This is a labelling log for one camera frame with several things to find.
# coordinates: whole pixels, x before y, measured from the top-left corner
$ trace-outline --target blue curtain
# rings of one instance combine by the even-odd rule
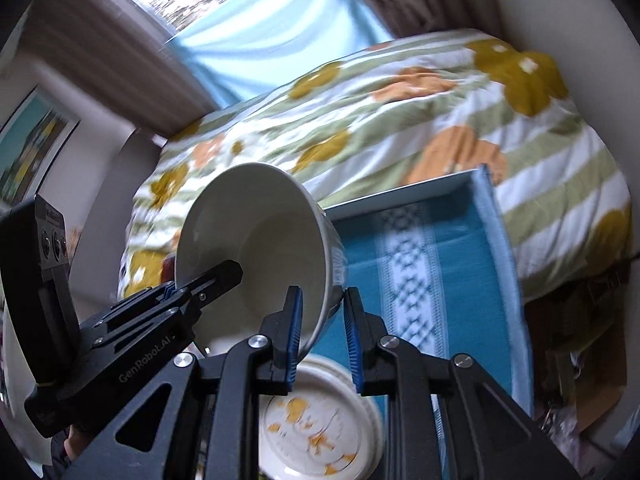
[[[168,44],[227,107],[391,39],[363,0],[228,0]]]

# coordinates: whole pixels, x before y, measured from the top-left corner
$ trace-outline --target white plate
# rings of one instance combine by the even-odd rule
[[[260,469],[271,480],[364,480],[383,450],[382,416],[359,396],[351,374],[310,354],[293,392],[260,399]]]

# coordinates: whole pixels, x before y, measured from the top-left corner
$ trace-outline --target wall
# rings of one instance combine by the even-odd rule
[[[150,136],[134,133],[100,186],[69,276],[80,321],[114,303],[133,195],[158,165],[160,150]]]
[[[610,0],[498,0],[507,41],[551,54],[581,113],[625,173],[640,237],[640,46]],[[594,428],[608,446],[640,403],[640,269],[632,271],[626,304],[627,388],[618,406]]]
[[[67,230],[82,227],[113,158],[134,128],[46,63],[25,53],[18,53],[0,75],[0,124],[36,85],[80,119],[50,168],[40,194],[65,216]]]

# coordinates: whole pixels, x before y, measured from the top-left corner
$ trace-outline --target picture frame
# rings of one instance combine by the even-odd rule
[[[39,87],[0,130],[0,214],[38,192],[79,119]]]

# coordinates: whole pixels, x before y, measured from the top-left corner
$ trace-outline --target bed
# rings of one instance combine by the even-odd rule
[[[254,160],[323,207],[486,164],[526,301],[630,250],[625,179],[553,60],[451,30],[327,63],[173,137],[134,197],[121,297],[160,282],[199,192]]]

